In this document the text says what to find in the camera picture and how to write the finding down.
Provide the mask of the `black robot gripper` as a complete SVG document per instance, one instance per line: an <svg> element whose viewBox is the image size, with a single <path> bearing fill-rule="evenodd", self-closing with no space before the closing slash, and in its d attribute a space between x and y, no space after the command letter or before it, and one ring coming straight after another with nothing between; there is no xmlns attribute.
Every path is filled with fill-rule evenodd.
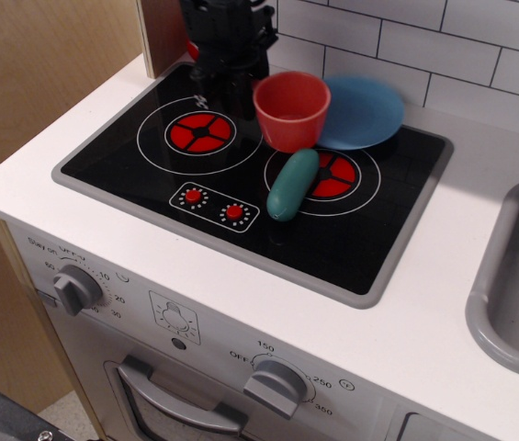
<svg viewBox="0 0 519 441"><path fill-rule="evenodd" d="M269 75L276 10L264 1L182 1L180 7L188 39L197 48L193 79L217 78L223 109L239 119L255 119L252 80Z"/></svg>

